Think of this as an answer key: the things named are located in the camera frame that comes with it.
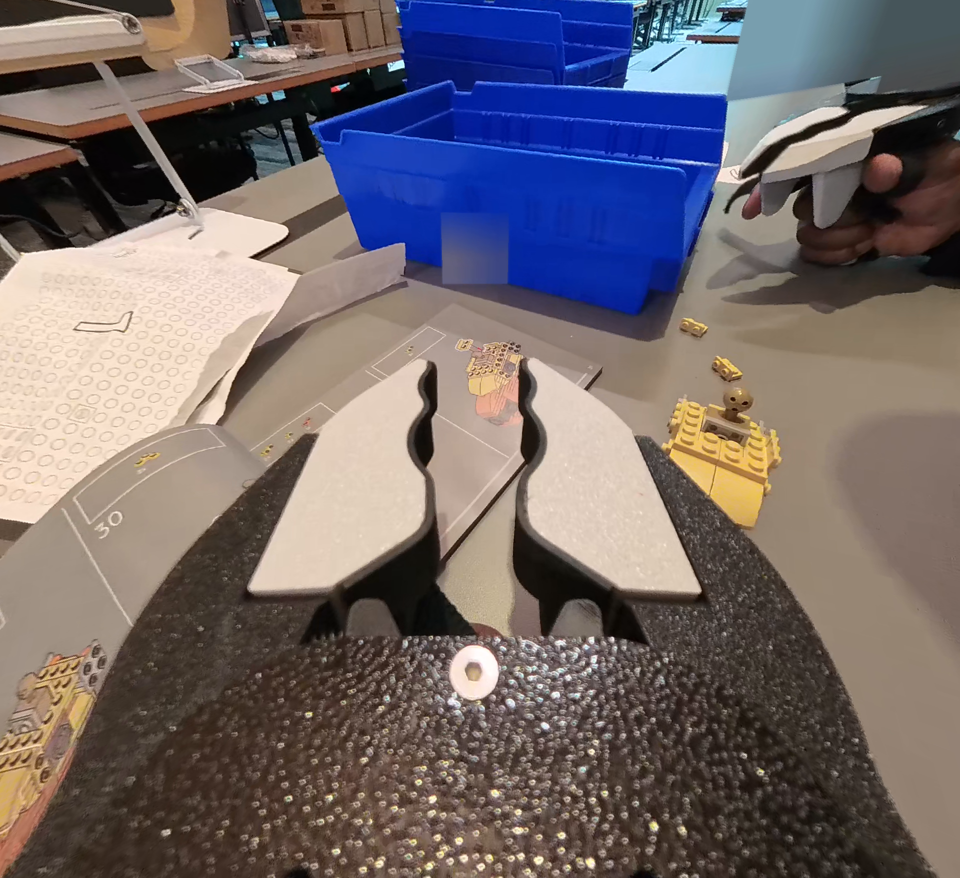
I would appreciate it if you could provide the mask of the stack of cardboard boxes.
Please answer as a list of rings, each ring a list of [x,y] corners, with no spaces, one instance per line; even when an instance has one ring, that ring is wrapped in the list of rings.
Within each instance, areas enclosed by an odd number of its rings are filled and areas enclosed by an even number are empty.
[[[296,0],[282,16],[289,44],[325,56],[401,48],[397,0]]]

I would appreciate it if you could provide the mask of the grey desk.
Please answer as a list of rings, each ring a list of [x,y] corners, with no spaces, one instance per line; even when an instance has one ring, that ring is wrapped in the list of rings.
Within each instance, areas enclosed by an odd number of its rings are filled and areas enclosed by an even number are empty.
[[[541,615],[515,574],[527,356],[519,469],[414,616],[251,597],[306,434],[133,623],[8,874],[958,876],[958,283],[802,263],[794,196],[742,226],[734,185],[636,314],[411,262],[317,323],[380,355],[374,319],[457,305],[596,356],[583,389],[637,437],[699,599]],[[751,529],[663,451],[679,399],[733,386],[781,448]]]

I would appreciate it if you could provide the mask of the blue plastic bin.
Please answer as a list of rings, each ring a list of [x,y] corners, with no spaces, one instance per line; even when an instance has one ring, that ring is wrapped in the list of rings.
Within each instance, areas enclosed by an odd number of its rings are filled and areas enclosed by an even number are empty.
[[[442,82],[311,126],[366,250],[439,267],[446,223],[506,228],[507,284],[626,314],[670,293],[723,160],[716,93]]]

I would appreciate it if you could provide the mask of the person's right hand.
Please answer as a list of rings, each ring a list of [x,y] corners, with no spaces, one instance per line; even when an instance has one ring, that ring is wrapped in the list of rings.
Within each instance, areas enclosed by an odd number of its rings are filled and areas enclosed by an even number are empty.
[[[798,192],[792,212],[801,260],[841,266],[875,251],[880,257],[916,257],[947,241],[959,228],[959,143],[941,142],[926,152],[917,187],[894,200],[899,218],[875,223],[852,207],[825,229],[813,223],[810,188]]]

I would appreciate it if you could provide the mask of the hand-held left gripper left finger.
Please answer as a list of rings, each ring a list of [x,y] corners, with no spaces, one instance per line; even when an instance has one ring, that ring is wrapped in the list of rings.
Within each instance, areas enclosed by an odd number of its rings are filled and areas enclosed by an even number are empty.
[[[360,599],[414,616],[441,551],[428,471],[437,368],[417,358],[320,429],[247,585],[260,599]]]

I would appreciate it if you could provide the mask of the clear plastic tray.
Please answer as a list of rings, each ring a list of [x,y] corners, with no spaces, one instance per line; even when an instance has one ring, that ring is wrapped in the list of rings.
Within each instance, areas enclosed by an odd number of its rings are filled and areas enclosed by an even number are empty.
[[[181,58],[175,69],[186,79],[186,92],[213,94],[246,87],[252,82],[238,69],[210,55]]]

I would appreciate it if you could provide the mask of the white monitor stand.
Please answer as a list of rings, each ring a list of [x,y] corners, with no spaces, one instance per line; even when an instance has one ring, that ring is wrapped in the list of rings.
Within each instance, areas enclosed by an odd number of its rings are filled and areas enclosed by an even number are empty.
[[[60,15],[52,20],[2,25],[2,72],[25,71],[35,63],[46,64],[59,57],[77,57],[92,64],[118,103],[140,140],[176,192],[179,203],[174,213],[152,223],[130,229],[100,242],[100,246],[132,246],[146,242],[151,247],[189,249],[207,255],[234,255],[251,259],[278,245],[288,229],[233,212],[202,209],[176,172],[160,143],[122,88],[108,59],[145,49],[146,33],[140,21],[125,12],[75,0],[38,0],[56,4],[79,15]]]

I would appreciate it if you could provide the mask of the tan brick-built model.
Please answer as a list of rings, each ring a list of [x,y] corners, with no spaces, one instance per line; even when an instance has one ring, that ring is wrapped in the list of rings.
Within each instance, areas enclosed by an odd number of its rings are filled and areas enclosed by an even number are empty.
[[[722,404],[678,400],[662,450],[738,526],[754,528],[782,463],[777,432],[750,417],[752,393],[729,387]]]

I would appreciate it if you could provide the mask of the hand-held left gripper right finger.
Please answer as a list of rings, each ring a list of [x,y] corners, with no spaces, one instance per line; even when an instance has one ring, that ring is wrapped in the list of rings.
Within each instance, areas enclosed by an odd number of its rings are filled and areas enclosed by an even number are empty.
[[[519,370],[514,573],[542,616],[571,600],[690,603],[701,582],[632,429],[536,358]]]

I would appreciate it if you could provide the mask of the grey instruction booklet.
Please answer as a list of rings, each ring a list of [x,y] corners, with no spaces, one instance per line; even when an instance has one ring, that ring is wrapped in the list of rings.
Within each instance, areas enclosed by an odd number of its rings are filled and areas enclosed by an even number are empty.
[[[331,332],[289,332],[253,367],[249,411],[135,442],[54,498],[2,557],[2,874],[42,821],[134,622],[187,548],[303,436],[411,361],[438,373],[440,560],[520,468],[516,373],[523,356],[577,386],[596,356],[564,350],[451,305],[405,336],[374,319],[375,355],[324,351]]]

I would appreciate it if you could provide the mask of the stack of blue bins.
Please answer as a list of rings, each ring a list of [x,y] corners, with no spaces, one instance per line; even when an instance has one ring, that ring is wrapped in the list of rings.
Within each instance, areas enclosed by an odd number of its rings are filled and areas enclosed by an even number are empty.
[[[616,0],[410,0],[399,11],[409,91],[451,82],[621,89],[634,11]]]

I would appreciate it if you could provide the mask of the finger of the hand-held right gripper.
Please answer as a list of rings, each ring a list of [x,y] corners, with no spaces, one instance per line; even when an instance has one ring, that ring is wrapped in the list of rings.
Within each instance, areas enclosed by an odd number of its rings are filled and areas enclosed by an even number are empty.
[[[873,128],[834,128],[787,143],[786,132],[776,129],[750,151],[740,174],[759,178],[765,216],[778,212],[793,188],[810,178],[813,222],[825,229],[842,216],[859,188],[873,138]]]
[[[934,140],[934,110],[911,103],[866,109],[823,105],[790,116],[753,148],[756,159],[863,159]]]

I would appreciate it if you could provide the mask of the white circle-print paper bag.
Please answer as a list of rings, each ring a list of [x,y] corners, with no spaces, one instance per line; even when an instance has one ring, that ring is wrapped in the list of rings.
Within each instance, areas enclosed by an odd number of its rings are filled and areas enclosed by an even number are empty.
[[[38,521],[232,380],[299,277],[121,243],[23,255],[1,285],[1,517]]]

